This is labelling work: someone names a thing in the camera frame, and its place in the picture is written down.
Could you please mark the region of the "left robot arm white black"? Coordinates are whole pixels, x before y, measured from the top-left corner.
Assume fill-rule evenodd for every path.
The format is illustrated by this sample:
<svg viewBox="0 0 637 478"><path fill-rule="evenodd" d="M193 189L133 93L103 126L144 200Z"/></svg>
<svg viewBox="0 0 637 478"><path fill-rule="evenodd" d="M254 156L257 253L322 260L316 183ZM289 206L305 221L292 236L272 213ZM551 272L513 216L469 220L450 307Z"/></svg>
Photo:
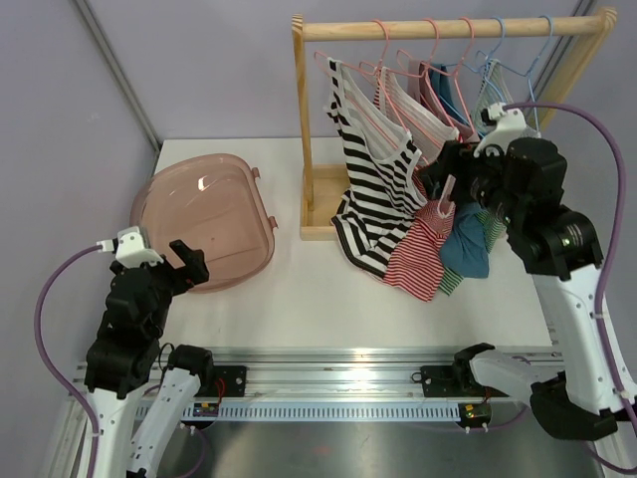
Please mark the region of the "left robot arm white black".
<svg viewBox="0 0 637 478"><path fill-rule="evenodd" d="M141 424L135 413L160 356L174 297L209 279L204 254L171 242L182 266L167 261L128 268L112 263L114 277L97 338L87 353L87 400L97 416L99 477L154 477L186 404L207 394L215 372L210 351L180 345L170 354L158 395Z"/></svg>

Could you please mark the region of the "red white striped tank top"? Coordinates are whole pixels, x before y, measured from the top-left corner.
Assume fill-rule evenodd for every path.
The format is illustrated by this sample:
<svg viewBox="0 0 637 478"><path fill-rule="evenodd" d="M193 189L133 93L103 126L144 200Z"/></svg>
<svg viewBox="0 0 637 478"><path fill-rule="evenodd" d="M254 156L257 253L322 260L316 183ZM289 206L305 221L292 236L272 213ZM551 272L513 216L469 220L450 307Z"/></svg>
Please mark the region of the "red white striped tank top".
<svg viewBox="0 0 637 478"><path fill-rule="evenodd" d="M411 184L426 198L407 235L391 255L384 282L429 302L444 276L440 250L452 231L456 204L449 199L436 199L418 181L417 172L433 164L444 142L456 139L459 132L411 98L386 67L378 77L374 104L389 120L408 130L414 145L421 151Z"/></svg>

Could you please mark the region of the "black white striped tank top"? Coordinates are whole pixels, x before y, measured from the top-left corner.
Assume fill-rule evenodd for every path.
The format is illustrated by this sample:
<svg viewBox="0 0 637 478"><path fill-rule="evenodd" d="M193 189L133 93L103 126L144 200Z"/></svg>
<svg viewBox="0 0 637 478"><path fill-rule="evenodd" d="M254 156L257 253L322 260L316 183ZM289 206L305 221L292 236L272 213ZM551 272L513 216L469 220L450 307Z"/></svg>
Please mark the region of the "black white striped tank top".
<svg viewBox="0 0 637 478"><path fill-rule="evenodd" d="M383 279L392 253L426 202L411 184L421 151L367 98L342 61L331 58L328 68L325 112L341 139L349 181L330 222L349 263ZM385 128L398 148L367 121L352 98Z"/></svg>

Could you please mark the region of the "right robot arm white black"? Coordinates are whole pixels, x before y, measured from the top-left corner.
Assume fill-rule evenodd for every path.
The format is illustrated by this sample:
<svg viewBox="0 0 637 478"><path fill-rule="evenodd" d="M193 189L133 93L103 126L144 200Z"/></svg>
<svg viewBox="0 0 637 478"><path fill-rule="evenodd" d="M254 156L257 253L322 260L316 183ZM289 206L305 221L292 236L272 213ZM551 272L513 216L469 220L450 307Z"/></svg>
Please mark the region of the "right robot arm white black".
<svg viewBox="0 0 637 478"><path fill-rule="evenodd" d="M531 409L561 440L597 441L636 409L636 384L620 372L612 329L597 322L603 255L592 222L561 202L566 159L549 140L522 137L507 148L448 140L418 176L425 185L454 179L453 200L475 202L507 229L507 241L531 275L542 313L558 336L563 370L549 374L486 343L454 355L451 378L464 394L494 389Z"/></svg>

